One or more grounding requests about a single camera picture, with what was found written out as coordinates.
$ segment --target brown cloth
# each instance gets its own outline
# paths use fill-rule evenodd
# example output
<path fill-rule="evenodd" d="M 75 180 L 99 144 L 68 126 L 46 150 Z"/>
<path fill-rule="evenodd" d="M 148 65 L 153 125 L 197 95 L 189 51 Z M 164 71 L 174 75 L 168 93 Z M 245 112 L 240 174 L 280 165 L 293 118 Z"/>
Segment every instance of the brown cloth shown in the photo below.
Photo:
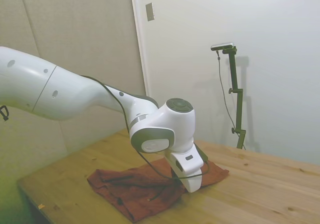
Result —
<path fill-rule="evenodd" d="M 151 163 L 162 174 L 171 177 L 171 167 L 164 158 Z M 211 161 L 208 164 L 210 171 L 202 176 L 202 188 L 222 181 L 229 173 Z M 205 172 L 207 165 L 204 164 L 201 170 Z M 168 209 L 186 192 L 179 180 L 158 175 L 148 164 L 122 172 L 97 169 L 88 182 L 96 193 L 132 222 Z"/>

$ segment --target wall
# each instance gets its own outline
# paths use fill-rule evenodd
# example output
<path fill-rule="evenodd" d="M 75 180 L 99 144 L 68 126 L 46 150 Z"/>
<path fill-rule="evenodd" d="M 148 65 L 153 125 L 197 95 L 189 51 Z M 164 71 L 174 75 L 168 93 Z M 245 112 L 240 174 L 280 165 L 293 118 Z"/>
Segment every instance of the wall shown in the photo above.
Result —
<path fill-rule="evenodd" d="M 247 149 L 320 164 L 319 0 L 136 0 L 148 88 L 162 105 L 172 97 L 195 107 L 196 139 L 237 145 L 223 102 L 217 54 L 232 41 L 244 89 Z M 146 18 L 153 2 L 155 20 Z M 222 82 L 235 119 L 229 60 Z"/>
<path fill-rule="evenodd" d="M 131 0 L 0 0 L 0 45 L 145 94 Z M 0 223 L 31 223 L 17 179 L 125 127 L 94 107 L 64 122 L 10 108 L 0 120 Z"/>

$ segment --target black metal stand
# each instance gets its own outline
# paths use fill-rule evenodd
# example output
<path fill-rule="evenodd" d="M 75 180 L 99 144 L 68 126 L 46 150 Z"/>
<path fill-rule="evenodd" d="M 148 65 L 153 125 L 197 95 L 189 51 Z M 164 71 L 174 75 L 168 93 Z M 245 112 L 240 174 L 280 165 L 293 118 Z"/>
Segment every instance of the black metal stand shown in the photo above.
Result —
<path fill-rule="evenodd" d="M 242 124 L 242 101 L 244 96 L 244 90 L 242 88 L 238 88 L 238 81 L 237 81 L 237 71 L 236 71 L 236 59 L 235 55 L 237 53 L 237 49 L 235 46 L 232 48 L 227 48 L 222 50 L 223 54 L 229 55 L 229 62 L 230 62 L 230 73 L 231 73 L 231 82 L 232 82 L 232 88 L 229 89 L 229 94 L 236 93 L 237 99 L 236 99 L 236 120 L 235 120 L 235 129 L 232 128 L 232 133 L 238 133 L 239 139 L 238 143 L 236 145 L 236 148 L 242 149 L 244 146 L 246 131 L 244 129 L 241 129 Z"/>

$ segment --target circular cap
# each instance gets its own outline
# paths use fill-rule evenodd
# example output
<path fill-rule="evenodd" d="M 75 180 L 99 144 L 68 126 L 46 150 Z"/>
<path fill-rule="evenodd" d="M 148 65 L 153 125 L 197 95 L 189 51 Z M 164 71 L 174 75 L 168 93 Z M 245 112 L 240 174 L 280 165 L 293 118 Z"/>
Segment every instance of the circular cap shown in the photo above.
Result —
<path fill-rule="evenodd" d="M 169 109 L 179 113 L 188 113 L 193 110 L 192 105 L 181 98 L 171 98 L 166 102 L 166 105 Z"/>

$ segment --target wooden table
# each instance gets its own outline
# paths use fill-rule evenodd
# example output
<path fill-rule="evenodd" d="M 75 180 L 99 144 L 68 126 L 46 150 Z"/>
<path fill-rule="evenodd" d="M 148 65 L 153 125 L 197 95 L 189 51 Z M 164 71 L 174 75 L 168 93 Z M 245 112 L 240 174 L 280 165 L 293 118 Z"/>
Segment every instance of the wooden table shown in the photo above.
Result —
<path fill-rule="evenodd" d="M 230 176 L 184 194 L 172 208 L 140 224 L 320 224 L 319 166 L 197 144 L 211 161 L 230 170 Z M 152 161 L 162 156 L 147 157 Z M 143 164 L 121 131 L 21 179 L 19 186 L 50 223 L 130 223 L 93 192 L 87 177 L 95 169 L 121 171 Z"/>

